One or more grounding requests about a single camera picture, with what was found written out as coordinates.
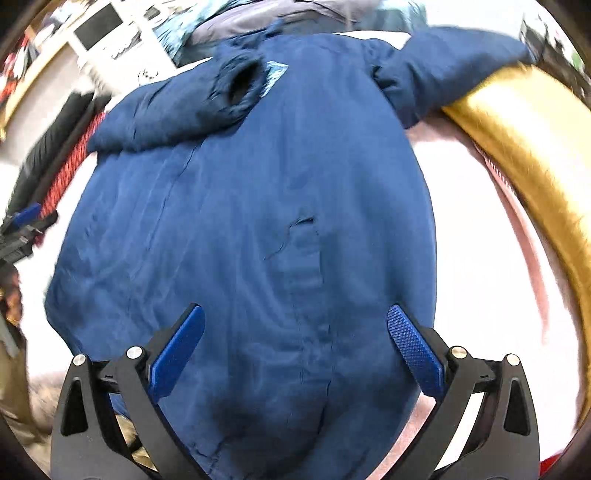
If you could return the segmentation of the navy blue padded jacket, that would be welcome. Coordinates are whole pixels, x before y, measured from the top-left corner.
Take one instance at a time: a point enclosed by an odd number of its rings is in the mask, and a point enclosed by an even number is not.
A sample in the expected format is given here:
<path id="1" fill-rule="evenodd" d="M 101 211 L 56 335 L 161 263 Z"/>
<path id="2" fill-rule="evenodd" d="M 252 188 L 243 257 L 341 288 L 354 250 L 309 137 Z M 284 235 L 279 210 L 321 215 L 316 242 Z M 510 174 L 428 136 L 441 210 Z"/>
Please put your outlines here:
<path id="1" fill-rule="evenodd" d="M 138 88 L 97 156 L 48 288 L 47 319 L 96 360 L 190 304 L 198 342 L 161 407 L 215 479 L 363 479 L 418 387 L 387 330 L 432 326 L 436 234 L 406 132 L 497 70 L 518 40 L 453 27 L 401 48 L 246 35 Z"/>

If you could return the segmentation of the red floral folded cloth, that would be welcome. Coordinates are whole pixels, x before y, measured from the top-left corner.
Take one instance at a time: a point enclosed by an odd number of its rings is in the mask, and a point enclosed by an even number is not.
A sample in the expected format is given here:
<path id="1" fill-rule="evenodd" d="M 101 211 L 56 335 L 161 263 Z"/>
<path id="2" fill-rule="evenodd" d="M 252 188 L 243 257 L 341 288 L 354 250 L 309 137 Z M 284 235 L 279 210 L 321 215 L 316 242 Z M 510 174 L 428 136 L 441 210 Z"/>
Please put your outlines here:
<path id="1" fill-rule="evenodd" d="M 35 201 L 41 205 L 40 217 L 45 218 L 52 213 L 65 191 L 72 182 L 77 170 L 88 156 L 87 143 L 94 134 L 106 113 L 99 112 L 86 125 L 80 135 L 74 135 L 75 143 L 65 147 L 65 152 L 58 154 L 42 182 L 39 192 L 34 195 Z"/>

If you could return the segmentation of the black folded garment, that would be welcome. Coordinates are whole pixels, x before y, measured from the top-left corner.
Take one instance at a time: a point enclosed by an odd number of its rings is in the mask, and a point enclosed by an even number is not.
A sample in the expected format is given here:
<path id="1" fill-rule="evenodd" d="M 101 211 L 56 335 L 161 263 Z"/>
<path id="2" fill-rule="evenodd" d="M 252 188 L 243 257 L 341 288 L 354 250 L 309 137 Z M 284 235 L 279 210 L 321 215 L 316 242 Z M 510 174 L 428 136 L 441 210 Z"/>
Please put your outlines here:
<path id="1" fill-rule="evenodd" d="M 91 121 L 111 100 L 109 94 L 73 92 L 45 133 L 37 140 L 21 165 L 6 215 L 41 204 L 61 167 L 73 152 Z"/>

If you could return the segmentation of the pink polka dot bedsheet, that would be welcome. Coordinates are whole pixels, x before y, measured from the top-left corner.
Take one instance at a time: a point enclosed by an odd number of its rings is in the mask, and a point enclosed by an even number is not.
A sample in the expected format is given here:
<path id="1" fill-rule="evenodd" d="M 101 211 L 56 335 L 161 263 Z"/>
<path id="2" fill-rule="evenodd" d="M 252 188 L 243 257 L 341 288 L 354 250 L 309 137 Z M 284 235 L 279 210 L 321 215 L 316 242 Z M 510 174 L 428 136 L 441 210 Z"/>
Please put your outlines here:
<path id="1" fill-rule="evenodd" d="M 392 34 L 374 38 L 343 36 L 377 39 L 394 48 L 403 47 L 412 37 L 402 41 Z M 433 325 L 427 327 L 435 329 L 449 345 L 465 346 L 473 355 L 498 360 L 507 353 L 516 353 L 526 368 L 523 347 L 516 342 L 517 328 L 502 323 L 508 307 L 500 294 L 490 292 L 485 285 L 493 270 L 482 238 L 501 201 L 490 189 L 492 181 L 484 174 L 474 142 L 445 113 L 446 106 L 430 112 L 406 132 L 430 193 L 435 222 L 436 310 Z M 59 220 L 37 246 L 34 257 L 21 268 L 17 301 L 25 311 L 25 370 L 34 417 L 42 425 L 51 422 L 69 363 L 73 356 L 81 354 L 73 353 L 51 326 L 45 301 L 69 223 L 96 165 L 96 154 L 88 151 L 66 191 Z M 389 453 L 364 479 L 382 477 L 429 414 L 432 402 L 416 384 L 418 396 L 404 428 Z M 560 451 L 574 432 L 545 432 L 537 408 L 536 412 L 542 454 Z"/>

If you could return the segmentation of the white floor machine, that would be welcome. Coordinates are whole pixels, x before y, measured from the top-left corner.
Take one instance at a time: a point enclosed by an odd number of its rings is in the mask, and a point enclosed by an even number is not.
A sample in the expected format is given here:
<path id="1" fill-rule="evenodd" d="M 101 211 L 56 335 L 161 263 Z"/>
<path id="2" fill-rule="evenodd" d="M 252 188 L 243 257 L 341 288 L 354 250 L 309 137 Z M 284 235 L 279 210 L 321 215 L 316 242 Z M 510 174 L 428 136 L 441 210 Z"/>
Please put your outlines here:
<path id="1" fill-rule="evenodd" d="M 176 73 L 154 30 L 170 11 L 160 1 L 91 1 L 67 29 L 81 71 L 115 95 Z"/>

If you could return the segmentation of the light blue blanket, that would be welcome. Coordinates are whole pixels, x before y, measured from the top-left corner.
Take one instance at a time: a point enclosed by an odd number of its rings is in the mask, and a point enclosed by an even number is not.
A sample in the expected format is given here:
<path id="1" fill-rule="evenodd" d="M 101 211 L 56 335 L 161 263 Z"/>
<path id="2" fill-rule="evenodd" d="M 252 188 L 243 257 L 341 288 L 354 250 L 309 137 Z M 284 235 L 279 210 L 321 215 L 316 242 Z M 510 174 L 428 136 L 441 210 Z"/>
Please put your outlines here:
<path id="1" fill-rule="evenodd" d="M 172 62 L 180 67 L 212 55 L 223 40 L 188 45 L 192 31 L 216 14 L 254 1 L 199 1 L 186 11 L 174 14 L 155 27 L 155 34 Z M 294 34 L 335 33 L 359 30 L 393 31 L 411 34 L 428 25 L 427 8 L 416 1 L 379 1 L 378 7 L 351 26 L 339 24 L 327 17 L 284 23 L 283 31 Z"/>

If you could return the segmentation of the gold satin folded cloth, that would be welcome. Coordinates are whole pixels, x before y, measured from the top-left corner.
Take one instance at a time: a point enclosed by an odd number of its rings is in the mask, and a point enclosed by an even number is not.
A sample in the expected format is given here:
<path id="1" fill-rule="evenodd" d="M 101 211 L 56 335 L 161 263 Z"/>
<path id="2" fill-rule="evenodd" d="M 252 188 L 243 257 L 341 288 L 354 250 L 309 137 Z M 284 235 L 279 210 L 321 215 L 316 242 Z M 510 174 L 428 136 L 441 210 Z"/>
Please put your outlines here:
<path id="1" fill-rule="evenodd" d="M 474 142 L 501 206 L 483 235 L 504 326 L 545 432 L 590 410 L 590 112 L 536 67 L 505 68 L 445 113 Z"/>

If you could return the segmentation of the grey quilt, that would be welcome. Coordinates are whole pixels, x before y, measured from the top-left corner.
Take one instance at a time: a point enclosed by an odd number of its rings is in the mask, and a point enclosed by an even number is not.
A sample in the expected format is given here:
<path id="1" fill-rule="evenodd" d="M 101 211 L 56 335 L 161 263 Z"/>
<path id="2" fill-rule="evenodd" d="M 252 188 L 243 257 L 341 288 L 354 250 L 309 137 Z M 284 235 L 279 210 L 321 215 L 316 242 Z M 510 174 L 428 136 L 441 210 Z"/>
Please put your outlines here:
<path id="1" fill-rule="evenodd" d="M 216 14 L 195 28 L 188 38 L 194 46 L 265 30 L 276 21 L 294 23 L 327 17 L 351 26 L 376 9 L 379 1 L 254 1 Z"/>

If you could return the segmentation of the wooden wall shelf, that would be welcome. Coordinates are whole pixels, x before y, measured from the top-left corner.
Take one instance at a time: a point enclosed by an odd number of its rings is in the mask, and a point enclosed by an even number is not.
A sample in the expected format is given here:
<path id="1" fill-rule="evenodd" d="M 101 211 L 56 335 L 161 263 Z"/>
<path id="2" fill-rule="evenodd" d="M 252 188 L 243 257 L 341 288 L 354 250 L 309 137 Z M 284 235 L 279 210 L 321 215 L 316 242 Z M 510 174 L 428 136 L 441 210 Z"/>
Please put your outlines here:
<path id="1" fill-rule="evenodd" d="M 3 1 L 1 139 L 29 90 L 64 51 L 90 1 Z"/>

